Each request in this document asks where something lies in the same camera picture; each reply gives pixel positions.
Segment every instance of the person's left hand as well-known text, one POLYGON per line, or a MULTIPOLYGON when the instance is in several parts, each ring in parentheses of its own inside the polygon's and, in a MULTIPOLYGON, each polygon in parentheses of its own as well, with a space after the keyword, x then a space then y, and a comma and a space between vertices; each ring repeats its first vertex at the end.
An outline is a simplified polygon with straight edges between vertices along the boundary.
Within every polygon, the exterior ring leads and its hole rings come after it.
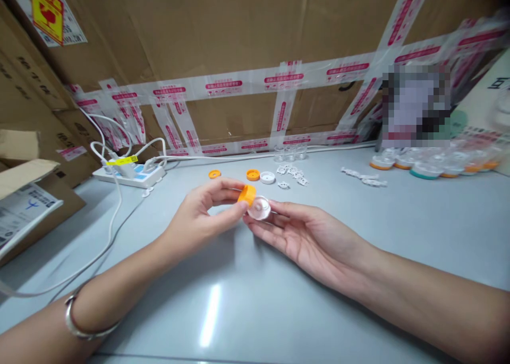
POLYGON ((243 187, 241 181, 218 177, 191 190, 157 243, 179 260, 193 254, 241 219, 248 209, 246 201, 237 202, 243 187), (212 206, 231 204, 217 215, 207 213, 212 206))

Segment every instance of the yellow label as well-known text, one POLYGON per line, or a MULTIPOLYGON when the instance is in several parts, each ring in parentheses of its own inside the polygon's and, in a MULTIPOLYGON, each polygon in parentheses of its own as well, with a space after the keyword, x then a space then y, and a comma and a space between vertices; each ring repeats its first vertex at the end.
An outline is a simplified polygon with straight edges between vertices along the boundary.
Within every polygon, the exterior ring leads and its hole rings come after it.
POLYGON ((33 24, 64 45, 64 5, 60 0, 32 0, 33 24))
POLYGON ((127 158, 121 158, 121 159, 118 159, 116 161, 107 162, 106 164, 108 166, 114 166, 114 165, 127 165, 127 164, 130 164, 132 162, 138 162, 138 157, 137 156, 131 156, 131 157, 127 157, 127 158))

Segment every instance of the forearm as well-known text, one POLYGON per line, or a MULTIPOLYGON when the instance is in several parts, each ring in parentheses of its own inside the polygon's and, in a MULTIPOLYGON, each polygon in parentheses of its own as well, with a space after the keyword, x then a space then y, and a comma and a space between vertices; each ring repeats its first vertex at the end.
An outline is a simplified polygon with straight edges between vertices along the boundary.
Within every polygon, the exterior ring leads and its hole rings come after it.
MULTIPOLYGON (((178 257, 168 259, 160 250, 152 243, 87 283, 73 304, 76 326, 93 333, 121 320, 150 284, 178 262, 178 257)), ((0 336, 3 362, 76 362, 99 347, 101 340, 81 340, 68 331, 64 304, 68 296, 0 336)))
POLYGON ((465 362, 498 359, 510 326, 509 293, 377 250, 356 300, 465 362))

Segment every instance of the person's right hand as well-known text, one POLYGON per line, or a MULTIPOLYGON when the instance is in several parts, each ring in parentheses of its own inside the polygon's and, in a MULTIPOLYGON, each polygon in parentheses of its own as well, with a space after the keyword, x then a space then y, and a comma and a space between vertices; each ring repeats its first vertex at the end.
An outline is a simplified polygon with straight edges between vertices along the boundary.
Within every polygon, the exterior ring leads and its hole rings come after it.
POLYGON ((368 285, 363 273, 376 250, 318 207, 270 201, 263 222, 243 217, 259 238, 287 255, 322 284, 353 296, 368 285))

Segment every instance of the cardboard box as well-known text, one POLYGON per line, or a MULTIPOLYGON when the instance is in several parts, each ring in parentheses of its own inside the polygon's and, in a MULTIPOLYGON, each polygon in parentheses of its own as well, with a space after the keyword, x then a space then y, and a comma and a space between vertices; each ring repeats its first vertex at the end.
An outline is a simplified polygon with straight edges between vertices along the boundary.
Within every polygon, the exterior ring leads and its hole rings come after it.
MULTIPOLYGON (((101 91, 99 82, 108 79, 126 86, 375 52, 398 0, 63 0, 72 18, 63 47, 36 31, 27 0, 7 1, 60 79, 87 93, 101 91)), ((491 16, 497 8, 497 0, 424 0, 403 45, 447 35, 464 19, 491 16)), ((342 87, 298 90, 286 135, 336 130, 362 81, 348 90, 342 87)), ((186 104, 199 142, 207 146, 268 137, 277 96, 225 96, 186 104)), ((141 104, 139 110, 146 141, 160 135, 168 140, 152 107, 141 104)), ((178 122, 175 114, 168 116, 178 122)), ((75 123, 80 117, 74 115, 75 123)), ((86 127, 83 118, 79 123, 86 127)), ((178 124, 176 133, 189 147, 192 141, 178 124)))
POLYGON ((38 143, 39 137, 35 132, 0 130, 0 250, 2 245, 47 207, 54 205, 56 200, 63 200, 64 204, 14 246, 0 261, 0 266, 25 251, 85 205, 55 175, 57 162, 38 159, 38 143))
POLYGON ((57 176, 75 187, 100 166, 52 112, 76 106, 1 1, 0 31, 0 129, 39 132, 41 157, 57 161, 57 176))

